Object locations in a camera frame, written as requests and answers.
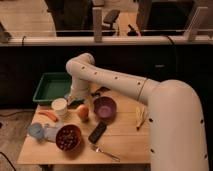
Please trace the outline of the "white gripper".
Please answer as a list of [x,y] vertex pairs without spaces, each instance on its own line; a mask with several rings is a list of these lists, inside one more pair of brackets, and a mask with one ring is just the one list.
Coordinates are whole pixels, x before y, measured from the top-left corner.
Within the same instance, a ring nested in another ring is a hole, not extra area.
[[71,104],[74,101],[84,100],[89,94],[90,83],[79,78],[73,78],[67,102]]

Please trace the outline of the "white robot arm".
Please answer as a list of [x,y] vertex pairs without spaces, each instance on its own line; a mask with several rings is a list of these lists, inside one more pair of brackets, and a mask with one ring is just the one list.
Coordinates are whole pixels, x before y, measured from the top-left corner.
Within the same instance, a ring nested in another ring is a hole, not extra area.
[[89,53],[70,59],[66,71],[74,99],[87,96],[97,83],[147,106],[151,171],[210,171],[202,105],[190,85],[101,69]]

